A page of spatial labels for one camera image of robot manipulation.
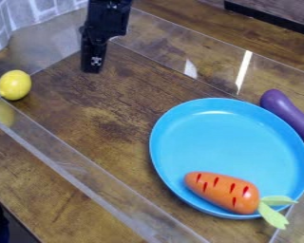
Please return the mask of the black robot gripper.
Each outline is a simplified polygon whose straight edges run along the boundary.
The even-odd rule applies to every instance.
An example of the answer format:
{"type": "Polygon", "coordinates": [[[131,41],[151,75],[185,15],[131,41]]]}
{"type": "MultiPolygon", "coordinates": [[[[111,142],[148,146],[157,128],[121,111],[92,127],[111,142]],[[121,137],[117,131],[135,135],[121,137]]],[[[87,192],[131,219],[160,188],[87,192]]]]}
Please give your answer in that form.
{"type": "Polygon", "coordinates": [[[99,73],[103,69],[107,42],[124,36],[133,0],[88,0],[88,16],[81,32],[81,70],[99,73]]]}

